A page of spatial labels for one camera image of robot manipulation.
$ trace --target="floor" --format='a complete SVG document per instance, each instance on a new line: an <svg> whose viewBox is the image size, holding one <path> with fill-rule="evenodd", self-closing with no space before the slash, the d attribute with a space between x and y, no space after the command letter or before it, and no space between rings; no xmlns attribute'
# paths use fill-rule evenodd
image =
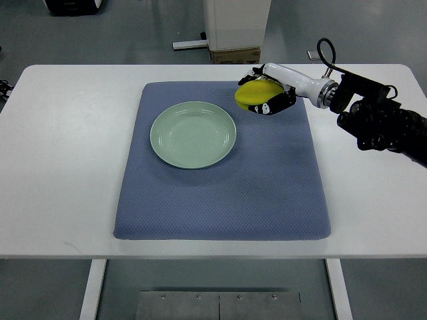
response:
<svg viewBox="0 0 427 320"><path fill-rule="evenodd" d="M421 0L272 0L261 62L310 63L306 51L328 37L338 65L405 64L427 93L426 13ZM200 0L103 0L97 15L82 17L53 16L42 0L0 1L0 79L16 84L34 64L208 64L206 49L171 46L203 29ZM76 319L89 266L0 260L0 318ZM352 259L342 267L354 319L426 318L427 260Z"/></svg>

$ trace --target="yellow sponge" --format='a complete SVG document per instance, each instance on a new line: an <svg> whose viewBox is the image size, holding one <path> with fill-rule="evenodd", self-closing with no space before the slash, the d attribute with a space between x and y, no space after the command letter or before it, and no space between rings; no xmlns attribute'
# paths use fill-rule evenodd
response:
<svg viewBox="0 0 427 320"><path fill-rule="evenodd" d="M284 92L284 88L271 80L253 80L242 85L234 95L239 107L248 110L250 105L260 105Z"/></svg>

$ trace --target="blue mat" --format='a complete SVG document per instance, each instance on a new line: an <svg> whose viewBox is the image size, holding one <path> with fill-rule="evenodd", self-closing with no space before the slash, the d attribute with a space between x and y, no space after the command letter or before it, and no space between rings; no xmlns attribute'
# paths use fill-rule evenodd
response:
<svg viewBox="0 0 427 320"><path fill-rule="evenodd" d="M234 82L145 86L135 120L115 220L119 239L307 240L330 222L304 102L263 116L240 109ZM237 128L234 148L198 170L163 162L151 124L185 101L220 106Z"/></svg>

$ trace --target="white table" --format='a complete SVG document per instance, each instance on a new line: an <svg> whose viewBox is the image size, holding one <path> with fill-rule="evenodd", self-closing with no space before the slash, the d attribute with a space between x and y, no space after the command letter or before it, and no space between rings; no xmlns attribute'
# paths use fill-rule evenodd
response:
<svg viewBox="0 0 427 320"><path fill-rule="evenodd" d="M124 241L113 236L121 180L145 84L237 81L250 65L36 65L0 114L0 257L427 257L427 170L359 151L336 115L306 100L332 234L319 241ZM320 77L323 65L290 65ZM344 65L393 84L427 116L403 65ZM335 79L340 74L332 73Z"/></svg>

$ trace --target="light green plate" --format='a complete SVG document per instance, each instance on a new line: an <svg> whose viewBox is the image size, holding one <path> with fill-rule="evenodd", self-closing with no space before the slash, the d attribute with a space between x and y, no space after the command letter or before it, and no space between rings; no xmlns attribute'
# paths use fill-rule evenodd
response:
<svg viewBox="0 0 427 320"><path fill-rule="evenodd" d="M217 163L233 148L236 126L220 107L201 101L174 105L151 126L151 146L165 162L184 169Z"/></svg>

